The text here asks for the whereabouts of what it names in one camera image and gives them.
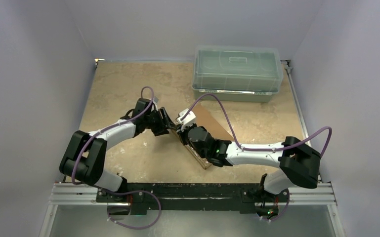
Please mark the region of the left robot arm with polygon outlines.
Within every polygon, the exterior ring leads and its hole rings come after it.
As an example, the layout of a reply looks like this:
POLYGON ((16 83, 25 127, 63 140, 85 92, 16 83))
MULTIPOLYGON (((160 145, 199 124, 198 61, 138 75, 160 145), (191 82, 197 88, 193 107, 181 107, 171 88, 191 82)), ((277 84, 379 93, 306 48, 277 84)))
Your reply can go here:
POLYGON ((106 152, 146 129, 150 129, 154 136, 160 136, 175 129, 175 124, 165 108, 156 108, 151 100, 140 98, 134 109, 107 128, 93 132, 74 132, 59 170, 81 183, 106 189, 110 198, 121 202, 127 197, 127 180, 104 168, 106 152))

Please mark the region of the brown cardboard express box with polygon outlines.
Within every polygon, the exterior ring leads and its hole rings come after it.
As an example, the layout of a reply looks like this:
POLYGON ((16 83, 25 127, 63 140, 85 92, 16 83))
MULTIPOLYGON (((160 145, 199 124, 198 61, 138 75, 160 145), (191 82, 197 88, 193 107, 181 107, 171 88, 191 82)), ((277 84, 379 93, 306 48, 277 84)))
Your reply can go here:
MULTIPOLYGON (((229 134, 227 130, 222 127, 220 123, 210 114, 210 112, 201 104, 197 104, 192 109, 192 112, 196 116, 196 125, 203 126, 213 138, 234 141, 233 136, 229 134)), ((212 166, 212 164, 209 163, 206 158, 199 157, 189 145, 185 145, 184 147, 204 170, 212 166)))

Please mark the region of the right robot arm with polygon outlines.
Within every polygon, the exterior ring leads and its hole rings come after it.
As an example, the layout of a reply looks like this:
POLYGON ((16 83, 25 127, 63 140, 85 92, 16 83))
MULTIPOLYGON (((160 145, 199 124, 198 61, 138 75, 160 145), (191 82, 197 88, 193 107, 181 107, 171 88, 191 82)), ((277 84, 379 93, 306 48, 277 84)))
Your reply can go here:
POLYGON ((252 164, 277 168, 263 175, 258 187, 258 196, 264 201, 293 186, 306 189, 318 186, 321 154, 296 137, 287 136, 283 142, 274 144, 238 145, 235 141, 214 138, 196 124, 180 125, 176 133, 183 145, 214 166, 252 164))

